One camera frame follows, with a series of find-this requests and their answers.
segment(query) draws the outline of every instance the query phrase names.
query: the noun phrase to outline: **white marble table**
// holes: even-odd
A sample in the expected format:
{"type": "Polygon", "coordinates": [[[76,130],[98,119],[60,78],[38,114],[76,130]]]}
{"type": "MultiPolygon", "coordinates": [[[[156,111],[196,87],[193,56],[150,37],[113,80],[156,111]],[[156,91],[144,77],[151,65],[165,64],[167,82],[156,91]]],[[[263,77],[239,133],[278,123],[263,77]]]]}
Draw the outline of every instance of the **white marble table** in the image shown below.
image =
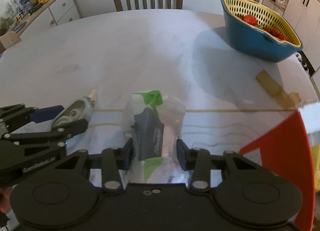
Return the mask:
{"type": "MultiPolygon", "coordinates": [[[[184,10],[109,13],[57,26],[5,51],[0,58],[0,107],[67,106],[96,89],[99,98],[90,127],[68,152],[85,148],[99,153],[123,146],[118,123],[130,93],[160,89],[188,110],[212,110],[187,112],[182,138],[189,147],[222,154],[238,151],[290,113],[243,111],[280,109],[255,80],[262,69],[286,92],[298,92],[302,102],[318,100],[295,56],[274,64],[232,49],[221,15],[184,10]],[[228,109],[234,112],[221,111],[228,109]]],[[[47,127],[31,123],[23,131],[47,127]]],[[[96,176],[91,181],[99,186],[96,176]]],[[[219,172],[212,173],[212,186],[220,180],[219,172]]]]}

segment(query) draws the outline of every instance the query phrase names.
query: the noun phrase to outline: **drawer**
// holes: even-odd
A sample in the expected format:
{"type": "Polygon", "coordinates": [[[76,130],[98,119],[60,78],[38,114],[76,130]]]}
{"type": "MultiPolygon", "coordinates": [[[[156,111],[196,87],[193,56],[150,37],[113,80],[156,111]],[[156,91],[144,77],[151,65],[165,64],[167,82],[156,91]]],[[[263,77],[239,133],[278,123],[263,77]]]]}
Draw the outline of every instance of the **drawer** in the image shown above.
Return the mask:
{"type": "Polygon", "coordinates": [[[49,8],[56,22],[58,22],[73,5],[75,5],[73,0],[56,0],[49,8]]]}
{"type": "Polygon", "coordinates": [[[58,25],[76,20],[76,19],[80,19],[78,10],[76,8],[76,6],[74,5],[65,15],[63,15],[63,17],[58,21],[58,25]]]}

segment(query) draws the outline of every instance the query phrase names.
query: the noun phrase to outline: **cabinet door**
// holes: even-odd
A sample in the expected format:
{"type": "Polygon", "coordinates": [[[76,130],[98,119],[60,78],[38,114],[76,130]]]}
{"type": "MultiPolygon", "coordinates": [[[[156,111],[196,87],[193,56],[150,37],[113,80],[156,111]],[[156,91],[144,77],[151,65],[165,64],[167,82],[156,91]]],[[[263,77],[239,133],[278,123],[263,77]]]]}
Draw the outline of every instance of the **cabinet door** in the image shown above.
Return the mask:
{"type": "Polygon", "coordinates": [[[268,8],[272,9],[274,8],[274,4],[271,2],[271,0],[263,0],[262,5],[267,6],[268,8]]]}
{"type": "Polygon", "coordinates": [[[303,50],[303,52],[306,54],[314,70],[317,70],[318,67],[320,67],[319,40],[320,40],[320,25],[318,25],[316,32],[313,34],[313,37],[311,38],[309,44],[303,50]]]}
{"type": "Polygon", "coordinates": [[[45,9],[36,19],[31,22],[31,24],[26,28],[26,30],[20,35],[22,40],[27,40],[47,29],[55,27],[56,24],[52,18],[52,15],[48,9],[45,9]]]}
{"type": "Polygon", "coordinates": [[[287,20],[287,22],[293,29],[295,29],[295,27],[297,26],[306,3],[307,0],[289,0],[283,17],[287,20]]]}
{"type": "Polygon", "coordinates": [[[306,48],[317,26],[320,22],[320,2],[317,0],[307,0],[306,6],[301,14],[295,32],[303,43],[303,49],[306,48]]]}
{"type": "Polygon", "coordinates": [[[49,6],[49,8],[52,12],[52,15],[58,22],[73,5],[75,5],[73,0],[56,0],[49,6]]]}
{"type": "Polygon", "coordinates": [[[317,72],[315,72],[312,75],[312,79],[315,82],[316,87],[318,88],[318,90],[320,91],[320,70],[318,70],[317,72]]]}
{"type": "Polygon", "coordinates": [[[80,19],[80,16],[78,14],[76,6],[73,5],[73,7],[65,15],[63,15],[62,18],[58,21],[58,25],[71,22],[77,19],[80,19]]]}
{"type": "Polygon", "coordinates": [[[276,5],[274,6],[273,10],[277,13],[279,13],[281,16],[283,16],[283,10],[281,10],[280,8],[278,8],[276,5]]]}

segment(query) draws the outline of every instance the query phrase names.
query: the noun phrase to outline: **plastic bag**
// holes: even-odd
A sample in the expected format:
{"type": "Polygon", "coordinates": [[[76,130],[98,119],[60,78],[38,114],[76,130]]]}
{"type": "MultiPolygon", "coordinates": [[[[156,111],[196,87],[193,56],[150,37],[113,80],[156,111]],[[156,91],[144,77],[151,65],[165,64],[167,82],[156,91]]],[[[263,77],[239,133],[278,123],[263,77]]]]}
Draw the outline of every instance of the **plastic bag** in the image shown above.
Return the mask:
{"type": "Polygon", "coordinates": [[[177,160],[185,106],[159,90],[133,93],[122,115],[123,133],[133,138],[135,158],[126,178],[134,183],[187,183],[177,160]]]}
{"type": "Polygon", "coordinates": [[[288,1],[287,0],[275,0],[276,4],[282,8],[286,8],[288,5],[288,1]]]}

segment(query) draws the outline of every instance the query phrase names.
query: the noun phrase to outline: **screw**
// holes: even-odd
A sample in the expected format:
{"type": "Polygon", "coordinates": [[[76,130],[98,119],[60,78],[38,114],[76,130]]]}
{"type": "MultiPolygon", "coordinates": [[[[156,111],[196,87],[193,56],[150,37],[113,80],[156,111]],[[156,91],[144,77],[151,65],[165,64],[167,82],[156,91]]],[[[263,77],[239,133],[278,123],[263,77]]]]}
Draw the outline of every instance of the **screw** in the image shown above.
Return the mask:
{"type": "Polygon", "coordinates": [[[208,186],[208,183],[202,180],[197,180],[197,181],[194,181],[192,185],[196,189],[205,189],[208,186]]]}
{"type": "Polygon", "coordinates": [[[154,193],[154,194],[159,194],[160,192],[161,192],[161,190],[157,189],[157,188],[152,190],[152,193],[154,193]]]}
{"type": "Polygon", "coordinates": [[[65,145],[66,145],[66,144],[65,144],[64,142],[59,142],[59,143],[58,143],[58,146],[59,146],[59,147],[64,147],[65,145]]]}
{"type": "Polygon", "coordinates": [[[150,190],[144,190],[142,193],[143,195],[146,195],[146,196],[152,195],[152,192],[150,190]]]}
{"type": "Polygon", "coordinates": [[[111,181],[107,181],[104,186],[105,188],[107,189],[118,189],[120,187],[120,183],[117,182],[117,181],[114,181],[114,180],[111,180],[111,181]]]}

